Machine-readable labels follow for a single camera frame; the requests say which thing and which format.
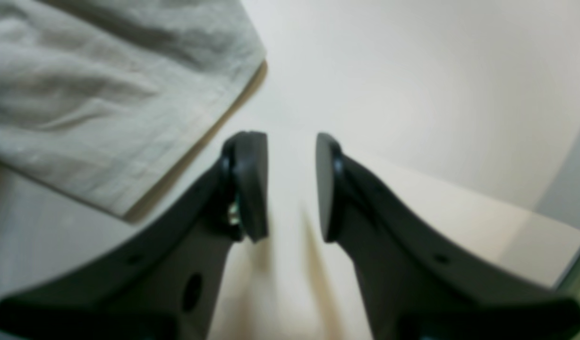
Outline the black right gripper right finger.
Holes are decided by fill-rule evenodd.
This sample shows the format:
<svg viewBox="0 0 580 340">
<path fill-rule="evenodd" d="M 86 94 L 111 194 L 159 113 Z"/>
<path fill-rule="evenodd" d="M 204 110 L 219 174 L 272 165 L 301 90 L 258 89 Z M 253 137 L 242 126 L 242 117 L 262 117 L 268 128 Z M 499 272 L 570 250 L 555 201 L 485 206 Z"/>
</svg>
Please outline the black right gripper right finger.
<svg viewBox="0 0 580 340">
<path fill-rule="evenodd" d="M 470 254 L 330 134 L 316 138 L 322 237 L 351 259 L 375 340 L 570 340 L 580 304 Z"/>
</svg>

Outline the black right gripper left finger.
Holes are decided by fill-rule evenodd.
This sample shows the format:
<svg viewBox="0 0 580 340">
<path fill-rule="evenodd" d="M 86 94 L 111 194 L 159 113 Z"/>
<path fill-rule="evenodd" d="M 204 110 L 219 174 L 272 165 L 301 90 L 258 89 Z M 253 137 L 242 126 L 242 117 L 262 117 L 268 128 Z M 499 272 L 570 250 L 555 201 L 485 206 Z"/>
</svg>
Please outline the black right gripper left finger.
<svg viewBox="0 0 580 340">
<path fill-rule="evenodd" d="M 0 299 L 0 331 L 29 340 L 204 340 L 228 252 L 268 236 L 268 138 L 228 138 L 156 221 L 80 268 Z"/>
</svg>

